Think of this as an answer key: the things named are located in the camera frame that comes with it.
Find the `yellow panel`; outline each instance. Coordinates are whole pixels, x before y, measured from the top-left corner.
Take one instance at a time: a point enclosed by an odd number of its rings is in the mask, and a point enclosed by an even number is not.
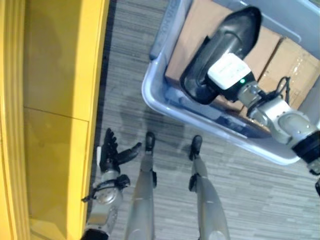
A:
[[[31,233],[78,240],[88,123],[28,108],[24,119]]]
[[[92,120],[95,74],[101,65],[97,53],[108,11],[105,2],[27,1],[25,107]]]
[[[2,144],[0,145],[0,238],[12,239],[12,226],[10,221],[10,208],[7,196],[6,172],[3,166],[4,158],[2,153]]]
[[[24,0],[0,0],[0,239],[30,239],[23,131]]]

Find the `gray carpet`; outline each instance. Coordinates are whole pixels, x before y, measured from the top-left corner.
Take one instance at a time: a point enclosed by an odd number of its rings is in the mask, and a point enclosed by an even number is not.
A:
[[[222,201],[232,240],[319,240],[320,201],[316,178],[303,162],[279,166],[190,125],[154,112],[144,103],[141,84],[148,53],[167,0],[110,1],[100,84],[95,145],[111,128],[119,150],[156,135],[154,170],[155,234],[158,240],[197,240],[196,195],[188,191],[191,162],[188,146],[203,136],[201,156]],[[121,166],[131,179],[123,191],[111,240],[121,240],[137,181],[140,154]],[[97,177],[93,160],[92,180]]]

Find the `black cable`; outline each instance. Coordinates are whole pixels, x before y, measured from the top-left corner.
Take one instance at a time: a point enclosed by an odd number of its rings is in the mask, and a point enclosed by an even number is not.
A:
[[[271,101],[272,99],[275,99],[279,96],[282,97],[282,92],[285,90],[285,101],[287,104],[289,104],[289,96],[290,96],[290,77],[284,76],[280,79],[278,85],[276,86],[276,89],[274,91],[271,91],[269,93],[265,93],[263,91],[260,91],[258,94],[264,101]]]

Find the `plastic bin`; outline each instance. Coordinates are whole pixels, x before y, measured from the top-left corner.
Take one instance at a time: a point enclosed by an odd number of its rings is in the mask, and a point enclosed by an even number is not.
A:
[[[226,3],[227,7],[228,2],[232,2],[233,7],[237,6],[237,8],[233,8],[233,10],[243,7],[241,4],[235,4],[235,1],[219,0],[218,2],[220,4],[221,2]],[[190,100],[182,91],[171,87],[167,83],[164,77],[165,71],[191,3],[192,0],[171,0],[168,4],[159,32],[150,51],[151,62],[142,83],[142,96],[144,101],[150,108],[161,114],[210,132],[271,162],[279,165],[295,163],[300,158],[297,157],[291,149],[275,141],[269,133],[256,127],[250,121],[232,115],[222,107],[196,103]],[[257,7],[260,7],[266,16],[264,12],[265,6]],[[319,12],[315,11],[315,9],[312,10],[312,13],[319,17]],[[273,22],[277,23],[276,26],[284,27],[283,22]],[[285,27],[283,28],[284,31],[273,29],[272,24],[269,24],[268,27],[275,32],[287,36],[286,30],[288,29]],[[314,99],[319,99],[319,92],[320,85],[318,79],[300,107],[300,110],[306,113],[311,122],[318,127],[320,126],[320,104],[319,101],[314,101]]]

